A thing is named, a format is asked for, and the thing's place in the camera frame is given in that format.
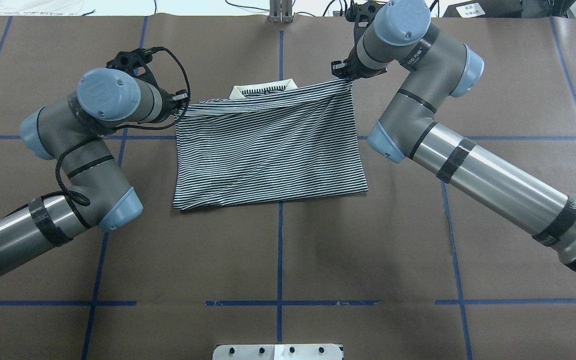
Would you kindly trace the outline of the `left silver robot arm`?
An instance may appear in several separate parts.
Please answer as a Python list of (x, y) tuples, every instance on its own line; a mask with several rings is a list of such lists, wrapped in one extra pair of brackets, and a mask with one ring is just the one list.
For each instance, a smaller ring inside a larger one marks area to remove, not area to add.
[(146, 71), (87, 71), (66, 99), (42, 107), (20, 125), (28, 150), (55, 160), (59, 190), (38, 196), (0, 219), (0, 276), (64, 246), (87, 230), (115, 231), (139, 217), (143, 205), (105, 138), (128, 128), (162, 130), (184, 109), (186, 84), (174, 94)]

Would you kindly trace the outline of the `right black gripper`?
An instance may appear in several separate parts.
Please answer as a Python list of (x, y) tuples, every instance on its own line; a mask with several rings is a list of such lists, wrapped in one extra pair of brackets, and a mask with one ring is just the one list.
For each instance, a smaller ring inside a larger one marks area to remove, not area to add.
[(345, 60), (336, 60), (331, 62), (331, 74), (346, 81), (358, 79), (370, 79), (387, 72), (387, 67), (379, 69), (368, 68), (361, 62), (357, 54), (357, 46), (354, 46)]

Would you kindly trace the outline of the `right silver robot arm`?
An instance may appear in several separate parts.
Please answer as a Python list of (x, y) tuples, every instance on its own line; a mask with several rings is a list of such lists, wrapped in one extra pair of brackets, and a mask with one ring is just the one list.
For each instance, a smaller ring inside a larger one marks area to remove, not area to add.
[(500, 215), (576, 272), (576, 93), (560, 19), (458, 29), (422, 0), (380, 2), (333, 75), (400, 72), (366, 141)]

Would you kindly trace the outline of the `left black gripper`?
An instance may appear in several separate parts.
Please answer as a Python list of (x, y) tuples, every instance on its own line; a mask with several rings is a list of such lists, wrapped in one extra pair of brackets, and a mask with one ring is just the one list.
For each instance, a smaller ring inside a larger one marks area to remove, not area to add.
[(187, 89), (180, 89), (174, 94), (167, 92), (163, 88), (158, 89), (158, 91), (162, 99), (161, 110), (158, 114), (159, 119), (167, 119), (169, 116), (178, 114), (190, 102), (190, 94)]

